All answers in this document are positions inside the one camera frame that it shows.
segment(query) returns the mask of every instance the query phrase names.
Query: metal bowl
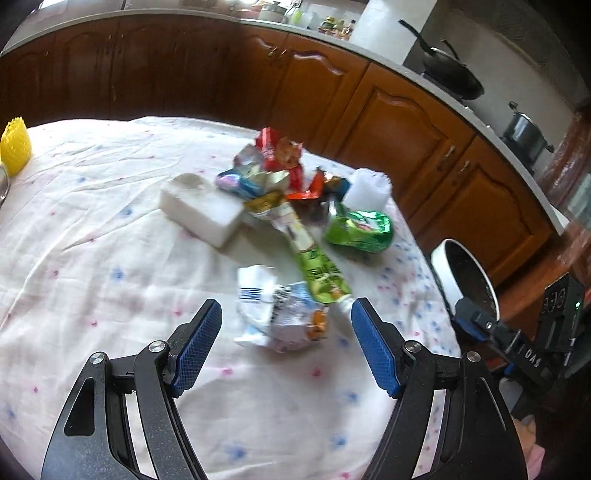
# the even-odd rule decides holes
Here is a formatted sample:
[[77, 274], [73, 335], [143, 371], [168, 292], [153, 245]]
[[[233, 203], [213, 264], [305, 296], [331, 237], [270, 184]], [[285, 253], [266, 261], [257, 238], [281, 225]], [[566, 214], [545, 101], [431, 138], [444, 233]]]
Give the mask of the metal bowl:
[[8, 195], [8, 190], [10, 190], [10, 177], [4, 164], [0, 162], [0, 207]]

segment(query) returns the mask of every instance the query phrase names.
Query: wooden cabinet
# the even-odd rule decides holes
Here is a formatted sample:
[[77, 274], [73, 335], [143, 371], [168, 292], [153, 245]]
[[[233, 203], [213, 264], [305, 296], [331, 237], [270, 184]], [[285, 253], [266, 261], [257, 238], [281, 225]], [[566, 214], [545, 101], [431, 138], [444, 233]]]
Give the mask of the wooden cabinet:
[[369, 61], [318, 41], [289, 35], [269, 126], [321, 154]]
[[166, 115], [218, 119], [214, 101], [238, 25], [212, 18], [183, 18], [167, 68]]
[[50, 116], [55, 39], [55, 34], [44, 35], [0, 59], [0, 135], [16, 116], [29, 127], [45, 123]]
[[267, 127], [282, 78], [278, 60], [286, 37], [285, 32], [269, 28], [239, 27], [217, 96], [216, 110], [222, 121], [254, 129]]
[[410, 218], [474, 138], [462, 118], [431, 95], [369, 66], [324, 156], [383, 171], [392, 196]]
[[116, 31], [117, 22], [107, 18], [56, 32], [50, 119], [109, 118]]
[[552, 231], [531, 190], [481, 137], [472, 142], [409, 226], [425, 253], [445, 238], [458, 240], [494, 285], [536, 253]]
[[119, 20], [109, 116], [128, 120], [164, 113], [179, 15], [130, 15]]
[[276, 128], [321, 154], [369, 61], [299, 35], [238, 30], [217, 96], [221, 119]]

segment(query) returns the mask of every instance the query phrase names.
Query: frying pan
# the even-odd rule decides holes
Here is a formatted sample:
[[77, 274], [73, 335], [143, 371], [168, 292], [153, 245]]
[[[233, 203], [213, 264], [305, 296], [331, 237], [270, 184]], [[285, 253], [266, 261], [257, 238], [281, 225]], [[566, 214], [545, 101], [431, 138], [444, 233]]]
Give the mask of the frying pan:
[[456, 50], [447, 40], [442, 40], [453, 56], [439, 48], [430, 47], [421, 34], [404, 20], [398, 20], [403, 27], [417, 37], [423, 49], [423, 65], [426, 73], [463, 100], [475, 100], [484, 93], [484, 87], [474, 74], [460, 61]]

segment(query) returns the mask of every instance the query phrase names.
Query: white tablecloth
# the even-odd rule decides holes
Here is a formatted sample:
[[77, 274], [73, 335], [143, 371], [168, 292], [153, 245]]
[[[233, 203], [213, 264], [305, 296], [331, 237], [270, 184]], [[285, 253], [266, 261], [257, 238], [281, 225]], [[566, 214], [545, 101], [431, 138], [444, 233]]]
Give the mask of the white tablecloth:
[[[133, 355], [166, 339], [207, 298], [223, 326], [195, 387], [177, 405], [211, 480], [358, 479], [394, 401], [380, 390], [347, 325], [305, 351], [237, 345], [236, 270], [301, 280], [279, 232], [243, 226], [218, 251], [158, 209], [162, 182], [213, 180], [252, 131], [192, 119], [74, 120], [30, 129], [34, 156], [0, 209], [0, 436], [39, 477], [63, 403], [87, 357]], [[308, 171], [348, 167], [305, 153]], [[393, 203], [395, 240], [380, 255], [321, 241], [357, 296], [407, 339], [460, 354], [427, 263]], [[261, 248], [259, 239], [265, 236]], [[441, 422], [437, 395], [415, 474], [428, 471]], [[151, 471], [130, 407], [138, 460]]]

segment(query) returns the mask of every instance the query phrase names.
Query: gray countertop edge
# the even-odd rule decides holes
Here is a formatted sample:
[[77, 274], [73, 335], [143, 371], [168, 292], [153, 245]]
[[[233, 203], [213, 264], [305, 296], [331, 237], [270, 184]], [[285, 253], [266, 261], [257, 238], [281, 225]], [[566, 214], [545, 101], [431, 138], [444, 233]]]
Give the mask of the gray countertop edge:
[[352, 53], [360, 55], [362, 57], [366, 57], [367, 59], [371, 60], [374, 63], [380, 64], [387, 69], [392, 70], [393, 72], [398, 73], [399, 75], [406, 77], [408, 80], [416, 83], [422, 89], [428, 91], [436, 98], [441, 100], [445, 103], [449, 108], [453, 109], [456, 113], [461, 115], [464, 120], [471, 126], [473, 126], [478, 133], [480, 133], [483, 137], [485, 137], [498, 151], [499, 153], [506, 158], [506, 160], [511, 164], [511, 166], [515, 169], [515, 171], [521, 176], [524, 180], [526, 185], [529, 187], [531, 192], [537, 198], [538, 202], [540, 203], [541, 207], [544, 209], [546, 215], [548, 216], [550, 222], [554, 226], [554, 229], [559, 235], [562, 235], [564, 232], [564, 226], [558, 219], [558, 216], [555, 213], [554, 208], [540, 189], [539, 185], [534, 180], [533, 176], [527, 171], [527, 169], [523, 166], [523, 164], [516, 158], [516, 156], [509, 150], [509, 148], [501, 141], [499, 137], [496, 136], [495, 132], [492, 128], [485, 125], [482, 120], [480, 120], [469, 108], [463, 106], [460, 102], [456, 99], [451, 97], [449, 94], [441, 90], [439, 87], [434, 85], [433, 83], [429, 82], [429, 80], [422, 78], [420, 75], [416, 74], [412, 70], [394, 63], [376, 53], [373, 53], [363, 47], [359, 47], [349, 41], [340, 40], [338, 38], [329, 37], [328, 35], [324, 35], [320, 32], [314, 30], [305, 30], [300, 27], [296, 27], [294, 25], [287, 25], [287, 24], [278, 24], [274, 22], [265, 22], [261, 20], [250, 20], [250, 19], [240, 19], [236, 17], [231, 17], [224, 14], [218, 14], [215, 12], [209, 11], [202, 11], [202, 10], [192, 10], [192, 9], [182, 9], [182, 8], [130, 8], [126, 10], [117, 10], [111, 12], [103, 12], [94, 15], [88, 15], [85, 17], [75, 18], [73, 20], [69, 20], [66, 22], [58, 23], [53, 25], [52, 27], [45, 28], [34, 35], [30, 35], [27, 38], [23, 38], [22, 40], [16, 42], [15, 44], [11, 45], [10, 47], [6, 48], [2, 52], [2, 56], [6, 53], [14, 50], [15, 48], [20, 47], [21, 45], [34, 40], [37, 37], [41, 37], [47, 33], [59, 30], [61, 28], [69, 27], [71, 25], [77, 25], [83, 22], [88, 22], [91, 20], [99, 20], [102, 18], [109, 18], [109, 17], [119, 17], [124, 15], [138, 15], [138, 14], [169, 14], [169, 15], [194, 15], [196, 17], [206, 17], [206, 18], [217, 18], [220, 20], [227, 20], [235, 23], [241, 23], [243, 25], [251, 25], [253, 27], [265, 27], [265, 28], [272, 28], [274, 30], [281, 30], [288, 33], [294, 33], [297, 35], [302, 35], [308, 38], [313, 38], [314, 40], [319, 40], [324, 43], [328, 43], [334, 45], [336, 47], [342, 48], [344, 50], [348, 50]]

